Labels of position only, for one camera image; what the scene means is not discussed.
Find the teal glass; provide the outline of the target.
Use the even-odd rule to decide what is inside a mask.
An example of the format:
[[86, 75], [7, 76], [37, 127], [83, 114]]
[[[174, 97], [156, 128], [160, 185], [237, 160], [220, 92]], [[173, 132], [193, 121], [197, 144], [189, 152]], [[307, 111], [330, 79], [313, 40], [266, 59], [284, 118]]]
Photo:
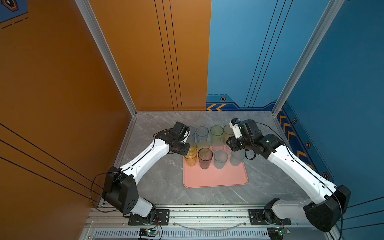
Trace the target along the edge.
[[232, 151], [230, 163], [232, 166], [236, 167], [240, 165], [245, 159], [245, 150]]
[[214, 165], [216, 169], [222, 169], [228, 160], [228, 154], [225, 151], [216, 151], [214, 154]]

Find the yellow tall glass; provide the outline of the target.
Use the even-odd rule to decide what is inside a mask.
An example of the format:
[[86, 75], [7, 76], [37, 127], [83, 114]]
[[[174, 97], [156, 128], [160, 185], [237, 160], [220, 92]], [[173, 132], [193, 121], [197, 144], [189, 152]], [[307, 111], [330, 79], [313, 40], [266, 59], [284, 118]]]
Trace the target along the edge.
[[190, 146], [187, 155], [184, 156], [185, 163], [190, 167], [194, 167], [197, 163], [197, 155], [198, 155], [197, 148], [194, 146]]

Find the grey smoky tall glass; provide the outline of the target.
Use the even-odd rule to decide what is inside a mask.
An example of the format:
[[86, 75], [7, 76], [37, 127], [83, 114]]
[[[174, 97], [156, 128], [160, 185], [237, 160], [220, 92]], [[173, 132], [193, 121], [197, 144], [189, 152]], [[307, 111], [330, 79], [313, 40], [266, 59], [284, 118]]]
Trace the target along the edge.
[[198, 152], [198, 158], [199, 158], [199, 164], [200, 167], [203, 170], [206, 170], [209, 168], [212, 158], [213, 158], [213, 152], [209, 148], [201, 148]]

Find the green short glass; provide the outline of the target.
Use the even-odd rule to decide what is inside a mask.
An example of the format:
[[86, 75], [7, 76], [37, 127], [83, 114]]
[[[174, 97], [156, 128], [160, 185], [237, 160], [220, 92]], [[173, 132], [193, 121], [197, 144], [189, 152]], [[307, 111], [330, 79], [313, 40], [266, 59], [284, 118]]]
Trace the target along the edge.
[[189, 144], [195, 148], [197, 148], [197, 144], [195, 142], [189, 142]]

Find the peach short glass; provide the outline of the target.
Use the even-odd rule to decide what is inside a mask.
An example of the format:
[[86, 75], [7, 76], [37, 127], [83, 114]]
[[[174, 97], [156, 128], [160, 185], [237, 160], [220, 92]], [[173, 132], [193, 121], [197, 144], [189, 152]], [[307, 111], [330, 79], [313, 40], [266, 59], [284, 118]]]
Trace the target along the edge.
[[210, 148], [210, 144], [207, 142], [207, 141], [202, 141], [202, 142], [199, 142], [198, 145], [198, 150], [200, 149], [203, 149], [203, 148]]

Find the clear short glass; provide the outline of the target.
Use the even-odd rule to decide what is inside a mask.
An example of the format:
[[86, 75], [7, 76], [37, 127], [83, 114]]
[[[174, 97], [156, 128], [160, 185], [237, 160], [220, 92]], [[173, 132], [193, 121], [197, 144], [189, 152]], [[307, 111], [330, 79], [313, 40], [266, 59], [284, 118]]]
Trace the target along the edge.
[[225, 148], [225, 145], [222, 141], [214, 141], [212, 143], [212, 148], [214, 151], [223, 151]]

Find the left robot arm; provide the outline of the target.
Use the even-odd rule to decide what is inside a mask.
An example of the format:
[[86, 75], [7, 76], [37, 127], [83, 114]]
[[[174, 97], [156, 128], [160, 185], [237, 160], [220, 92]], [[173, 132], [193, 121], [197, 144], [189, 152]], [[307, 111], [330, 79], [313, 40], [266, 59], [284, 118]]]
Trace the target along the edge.
[[156, 215], [156, 206], [139, 196], [137, 184], [145, 173], [169, 153], [186, 156], [190, 144], [186, 142], [190, 128], [176, 122], [171, 129], [153, 135], [153, 141], [127, 164], [111, 167], [107, 173], [102, 198], [123, 215], [134, 214], [151, 222]]

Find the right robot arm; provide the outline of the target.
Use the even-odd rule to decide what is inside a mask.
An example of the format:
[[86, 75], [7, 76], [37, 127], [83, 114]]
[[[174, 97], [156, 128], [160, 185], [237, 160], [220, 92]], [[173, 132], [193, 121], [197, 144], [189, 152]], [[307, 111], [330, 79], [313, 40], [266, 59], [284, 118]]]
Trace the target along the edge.
[[336, 186], [320, 176], [284, 145], [279, 137], [268, 134], [259, 140], [252, 137], [230, 137], [227, 145], [232, 151], [252, 151], [275, 164], [293, 179], [308, 195], [303, 201], [275, 198], [264, 207], [265, 221], [279, 224], [283, 219], [307, 221], [322, 232], [329, 232], [346, 212], [351, 191]]

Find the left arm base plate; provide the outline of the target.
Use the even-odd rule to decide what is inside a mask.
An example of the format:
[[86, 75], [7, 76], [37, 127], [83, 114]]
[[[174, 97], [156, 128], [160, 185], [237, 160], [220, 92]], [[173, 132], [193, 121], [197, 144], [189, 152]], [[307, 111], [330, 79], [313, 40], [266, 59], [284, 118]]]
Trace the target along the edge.
[[132, 214], [129, 217], [129, 226], [155, 226], [160, 224], [161, 226], [167, 226], [170, 220], [169, 209], [156, 209], [151, 212], [147, 217]]

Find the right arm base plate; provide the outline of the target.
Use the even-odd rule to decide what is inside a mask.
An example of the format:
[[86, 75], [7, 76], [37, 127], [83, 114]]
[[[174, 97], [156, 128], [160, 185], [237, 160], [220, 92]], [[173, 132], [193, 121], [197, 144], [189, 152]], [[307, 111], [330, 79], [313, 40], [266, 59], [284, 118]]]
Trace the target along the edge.
[[276, 217], [267, 217], [264, 209], [248, 210], [250, 223], [252, 226], [267, 226], [267, 225], [291, 225], [290, 219], [278, 219]]

